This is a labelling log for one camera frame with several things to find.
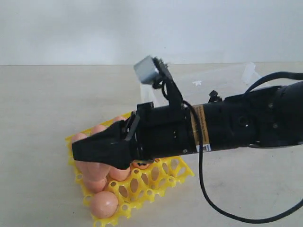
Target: white table surface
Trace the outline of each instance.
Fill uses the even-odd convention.
[[[303,63],[257,63],[260,75],[303,72]],[[178,76],[223,65],[173,65]],[[0,226],[91,227],[80,187],[67,165],[64,138],[136,108],[132,66],[0,67]],[[303,195],[302,147],[205,154],[205,184],[228,212],[267,218]],[[120,227],[253,226],[226,218],[202,196],[197,155],[184,157],[196,176],[133,210]],[[302,226],[303,209],[263,227]]]

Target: robotic arm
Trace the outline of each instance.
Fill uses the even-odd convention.
[[[238,221],[261,224],[284,218],[303,206],[301,200],[284,213],[265,219],[232,215],[209,199],[202,172],[204,151],[302,144],[303,81],[253,89],[273,79],[303,80],[303,73],[272,73],[256,81],[243,94],[222,100],[212,91],[208,103],[192,106],[183,99],[162,60],[147,56],[134,70],[141,83],[161,89],[169,105],[155,108],[152,102],[139,104],[126,121],[116,122],[103,132],[73,143],[75,160],[127,169],[133,161],[152,163],[156,158],[199,153],[201,189],[207,202],[219,213]]]

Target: white wall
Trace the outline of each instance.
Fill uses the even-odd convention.
[[[303,61],[302,0],[0,0],[0,65]]]

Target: clear plastic container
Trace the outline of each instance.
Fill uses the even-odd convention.
[[[216,90],[221,98],[242,94],[261,76],[255,71],[252,62],[236,64],[217,70],[195,72],[173,76],[184,100],[192,105],[207,103],[209,93]],[[155,107],[168,105],[161,89],[154,90],[150,85],[141,85],[141,101],[154,102]]]

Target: egg tray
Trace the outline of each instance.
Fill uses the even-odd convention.
[[[122,115],[125,118],[130,116],[130,112]],[[104,123],[109,126],[113,119]],[[91,129],[86,129],[82,133],[90,135]],[[83,194],[83,204],[89,206],[90,198],[93,196],[84,185],[82,173],[74,164],[71,151],[71,138],[67,137],[67,147],[69,151],[69,164],[73,166],[75,173],[75,183],[81,186]],[[168,187],[175,187],[177,182],[184,183],[187,176],[194,176],[193,171],[188,167],[180,157],[158,158],[146,169],[135,168],[130,166],[130,175],[124,181],[116,181],[107,176],[107,186],[104,191],[114,193],[119,201],[116,212],[109,218],[99,219],[92,215],[94,220],[93,227],[105,227],[107,224],[116,226],[120,216],[131,217],[133,208],[140,209],[145,201],[154,202],[155,196],[164,196]]]

